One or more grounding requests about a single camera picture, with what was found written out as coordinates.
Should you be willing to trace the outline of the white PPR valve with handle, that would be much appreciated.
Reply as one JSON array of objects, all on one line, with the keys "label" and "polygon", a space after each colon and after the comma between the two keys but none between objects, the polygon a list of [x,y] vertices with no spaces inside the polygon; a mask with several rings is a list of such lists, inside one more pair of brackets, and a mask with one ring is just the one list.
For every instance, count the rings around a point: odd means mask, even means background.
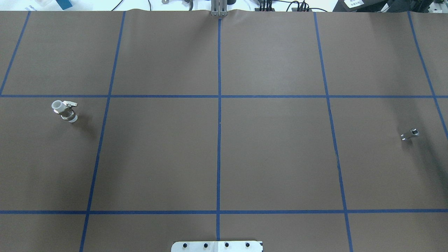
[{"label": "white PPR valve with handle", "polygon": [[69,123],[77,121],[77,113],[73,110],[73,107],[77,107],[77,103],[72,101],[55,100],[51,104],[51,108],[54,113],[57,113],[61,118]]}]

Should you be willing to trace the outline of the small metal pipe fitting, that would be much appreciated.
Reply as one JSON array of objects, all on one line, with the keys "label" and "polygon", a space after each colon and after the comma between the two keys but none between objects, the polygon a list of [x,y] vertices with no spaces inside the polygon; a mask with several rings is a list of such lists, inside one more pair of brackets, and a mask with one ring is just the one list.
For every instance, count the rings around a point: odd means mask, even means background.
[{"label": "small metal pipe fitting", "polygon": [[405,132],[404,134],[402,134],[402,135],[400,136],[400,139],[401,139],[402,141],[406,141],[406,140],[408,140],[408,139],[415,138],[415,137],[418,137],[418,136],[419,136],[419,130],[416,129],[416,128],[412,128],[412,129],[410,129],[409,131],[407,131],[407,132]]}]

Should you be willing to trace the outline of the aluminium frame post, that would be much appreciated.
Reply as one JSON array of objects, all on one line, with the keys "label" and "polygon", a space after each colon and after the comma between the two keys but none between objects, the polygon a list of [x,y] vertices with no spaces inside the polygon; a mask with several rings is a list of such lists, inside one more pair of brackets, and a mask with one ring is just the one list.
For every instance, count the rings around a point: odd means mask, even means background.
[{"label": "aluminium frame post", "polygon": [[224,17],[228,15],[227,0],[211,0],[211,16]]}]

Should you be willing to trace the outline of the white pedestal column with base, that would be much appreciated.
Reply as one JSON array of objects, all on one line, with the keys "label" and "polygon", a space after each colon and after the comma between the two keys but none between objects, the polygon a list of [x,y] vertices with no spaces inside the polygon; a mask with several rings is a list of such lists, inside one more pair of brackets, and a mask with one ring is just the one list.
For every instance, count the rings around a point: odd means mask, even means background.
[{"label": "white pedestal column with base", "polygon": [[263,252],[261,241],[181,241],[171,246],[171,252]]}]

